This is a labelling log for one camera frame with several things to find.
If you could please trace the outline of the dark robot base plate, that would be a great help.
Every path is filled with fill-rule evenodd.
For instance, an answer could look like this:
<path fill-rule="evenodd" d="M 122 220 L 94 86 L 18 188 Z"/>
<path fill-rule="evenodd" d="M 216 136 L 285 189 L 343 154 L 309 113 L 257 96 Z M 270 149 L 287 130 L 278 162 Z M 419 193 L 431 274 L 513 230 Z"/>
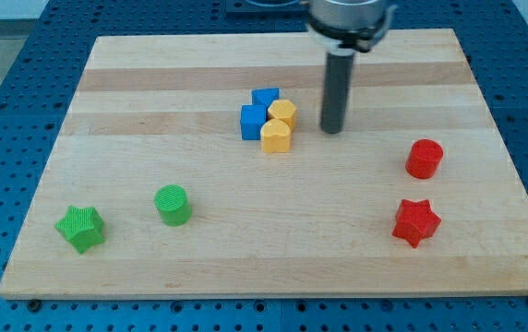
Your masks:
<path fill-rule="evenodd" d="M 229 18 L 306 12 L 300 0 L 225 0 L 224 3 L 225 16 Z"/>

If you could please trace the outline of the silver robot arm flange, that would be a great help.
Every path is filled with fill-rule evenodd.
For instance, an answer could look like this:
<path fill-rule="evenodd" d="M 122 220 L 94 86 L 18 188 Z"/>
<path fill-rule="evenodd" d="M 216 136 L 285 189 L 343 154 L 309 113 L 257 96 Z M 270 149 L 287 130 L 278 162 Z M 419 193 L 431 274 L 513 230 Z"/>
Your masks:
<path fill-rule="evenodd" d="M 397 6 L 389 0 L 310 0 L 306 28 L 328 53 L 368 53 L 390 30 Z"/>

